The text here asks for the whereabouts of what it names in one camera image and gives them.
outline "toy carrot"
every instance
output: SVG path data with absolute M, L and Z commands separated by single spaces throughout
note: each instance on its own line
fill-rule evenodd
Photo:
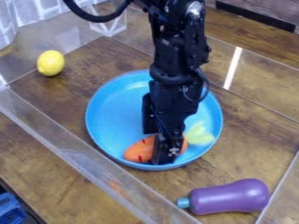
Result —
M 188 144 L 184 138 L 180 154 L 184 153 L 187 146 Z M 155 136 L 149 136 L 129 146 L 129 148 L 125 150 L 124 159 L 136 163 L 148 163 L 153 156 L 153 150 L 155 150 Z

